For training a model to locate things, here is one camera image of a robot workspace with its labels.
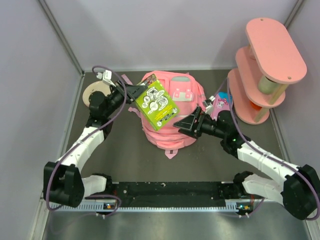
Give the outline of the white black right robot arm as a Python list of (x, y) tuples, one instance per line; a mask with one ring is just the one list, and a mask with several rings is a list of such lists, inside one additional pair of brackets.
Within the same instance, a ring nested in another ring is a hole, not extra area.
[(234, 177), (233, 192), (239, 198), (258, 195), (283, 206), (299, 220), (313, 221), (320, 216), (320, 179), (310, 165), (298, 166), (274, 156), (242, 134), (232, 111), (223, 110), (214, 120), (197, 107), (175, 122), (179, 133), (197, 139), (207, 134), (221, 139), (223, 150), (265, 175), (251, 172)]

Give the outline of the pink student backpack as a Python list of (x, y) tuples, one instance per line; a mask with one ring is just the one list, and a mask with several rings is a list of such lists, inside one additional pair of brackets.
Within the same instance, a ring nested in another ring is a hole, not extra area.
[(146, 73), (144, 78), (155, 74), (160, 83), (165, 87), (172, 100), (179, 108), (179, 113), (163, 128), (155, 131), (147, 123), (145, 117), (140, 113), (137, 106), (130, 107), (129, 112), (134, 112), (141, 119), (142, 130), (149, 142), (158, 148), (164, 150), (168, 159), (177, 155), (178, 150), (192, 145), (196, 140), (190, 136), (179, 132), (173, 123), (180, 121), (191, 114), (196, 107), (203, 107), (203, 101), (206, 99), (204, 88), (189, 73), (177, 73), (170, 71), (152, 71)]

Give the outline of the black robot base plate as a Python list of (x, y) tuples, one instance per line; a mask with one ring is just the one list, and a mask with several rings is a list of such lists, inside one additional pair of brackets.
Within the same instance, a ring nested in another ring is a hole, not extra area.
[(245, 193), (239, 184), (220, 181), (113, 182), (107, 184), (105, 191), (93, 193), (86, 199), (103, 199), (106, 195), (119, 197), (123, 208), (224, 207), (227, 200), (252, 207), (261, 199)]

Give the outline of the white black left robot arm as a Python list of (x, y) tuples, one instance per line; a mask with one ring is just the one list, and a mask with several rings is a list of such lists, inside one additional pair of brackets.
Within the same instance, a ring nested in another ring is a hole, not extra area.
[(72, 147), (55, 162), (49, 161), (43, 170), (43, 198), (47, 204), (77, 207), (84, 198), (100, 195), (109, 198), (114, 191), (112, 179), (102, 173), (83, 178), (81, 171), (95, 149), (111, 132), (114, 112), (131, 104), (147, 90), (145, 85), (120, 81), (110, 88), (110, 94), (93, 92), (89, 100), (89, 118)]

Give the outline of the green thin booklet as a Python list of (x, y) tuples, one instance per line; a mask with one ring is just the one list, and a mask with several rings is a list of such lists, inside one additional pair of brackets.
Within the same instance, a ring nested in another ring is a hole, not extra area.
[(147, 123), (159, 131), (180, 110), (154, 73), (144, 78), (140, 85), (146, 87), (146, 90), (135, 100), (136, 106)]

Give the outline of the pink cartoon pencil case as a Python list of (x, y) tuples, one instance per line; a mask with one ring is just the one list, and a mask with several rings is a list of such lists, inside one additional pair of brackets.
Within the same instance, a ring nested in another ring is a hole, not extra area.
[(233, 96), (228, 96), (227, 92), (220, 91), (215, 95), (212, 106), (213, 110), (210, 116), (213, 120), (217, 120), (219, 112), (229, 111), (230, 107), (233, 106)]

